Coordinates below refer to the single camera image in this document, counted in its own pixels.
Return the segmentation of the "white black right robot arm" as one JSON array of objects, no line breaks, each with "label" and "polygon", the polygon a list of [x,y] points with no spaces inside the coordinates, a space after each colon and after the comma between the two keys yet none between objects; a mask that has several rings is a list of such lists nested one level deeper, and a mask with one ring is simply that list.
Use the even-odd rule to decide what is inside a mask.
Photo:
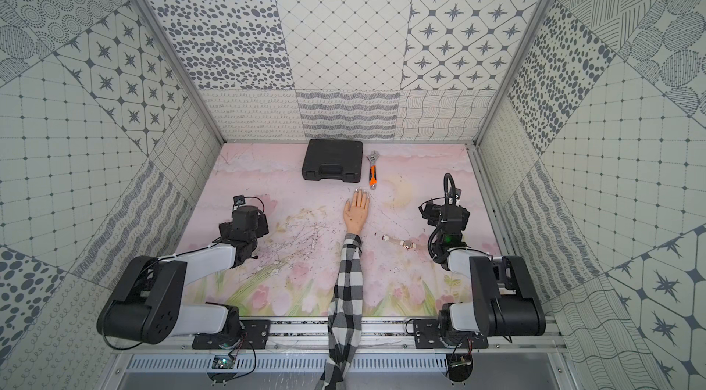
[{"label": "white black right robot arm", "polygon": [[542,336],[546,317],[529,269],[519,256],[494,256],[463,240],[471,213],[459,204],[461,191],[450,173],[443,177],[443,202],[433,199],[419,212],[433,230],[428,254],[444,270],[470,281],[469,302],[446,303],[439,311],[441,340],[469,346],[475,340]]}]

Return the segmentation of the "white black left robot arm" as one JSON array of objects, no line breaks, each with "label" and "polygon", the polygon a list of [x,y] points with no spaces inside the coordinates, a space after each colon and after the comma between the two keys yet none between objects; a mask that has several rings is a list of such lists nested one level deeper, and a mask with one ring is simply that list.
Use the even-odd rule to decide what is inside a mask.
[{"label": "white black left robot arm", "polygon": [[251,205],[250,199],[233,199],[231,220],[219,225],[219,237],[208,246],[129,262],[97,318],[97,332],[108,347],[121,349],[110,337],[137,347],[178,336],[193,336],[195,347],[242,345],[246,329],[237,307],[187,305],[182,297],[186,286],[256,258],[258,240],[268,234],[268,219],[264,202],[257,197],[259,205]]}]

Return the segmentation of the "black white checkered sleeve forearm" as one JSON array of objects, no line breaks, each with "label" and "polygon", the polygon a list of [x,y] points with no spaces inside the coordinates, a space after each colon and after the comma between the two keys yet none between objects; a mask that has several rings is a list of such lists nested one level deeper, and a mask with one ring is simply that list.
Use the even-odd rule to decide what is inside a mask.
[{"label": "black white checkered sleeve forearm", "polygon": [[363,272],[361,239],[347,234],[327,314],[328,357],[316,389],[345,389],[362,337]]}]

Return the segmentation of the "mannequin hand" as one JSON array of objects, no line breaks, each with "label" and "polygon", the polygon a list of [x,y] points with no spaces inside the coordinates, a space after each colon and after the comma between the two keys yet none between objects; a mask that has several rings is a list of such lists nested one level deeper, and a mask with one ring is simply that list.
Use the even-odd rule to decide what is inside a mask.
[{"label": "mannequin hand", "polygon": [[343,219],[347,233],[361,235],[370,209],[369,196],[365,191],[357,190],[344,206]]}]

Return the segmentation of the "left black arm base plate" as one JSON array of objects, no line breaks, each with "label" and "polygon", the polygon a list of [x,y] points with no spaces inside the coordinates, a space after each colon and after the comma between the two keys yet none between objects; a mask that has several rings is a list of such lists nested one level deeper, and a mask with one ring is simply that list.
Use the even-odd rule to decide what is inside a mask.
[{"label": "left black arm base plate", "polygon": [[270,337],[271,321],[269,319],[240,319],[237,323],[226,325],[218,334],[198,334],[194,336],[192,349],[232,350],[238,349],[242,343],[256,351],[264,350]]}]

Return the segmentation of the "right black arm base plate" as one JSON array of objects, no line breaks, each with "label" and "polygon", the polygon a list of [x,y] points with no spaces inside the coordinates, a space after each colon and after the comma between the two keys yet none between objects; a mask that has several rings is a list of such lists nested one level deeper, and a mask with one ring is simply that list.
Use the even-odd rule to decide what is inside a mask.
[{"label": "right black arm base plate", "polygon": [[410,318],[404,330],[414,338],[415,346],[420,350],[489,347],[487,337],[479,332],[458,331],[450,323],[442,323],[434,318]]}]

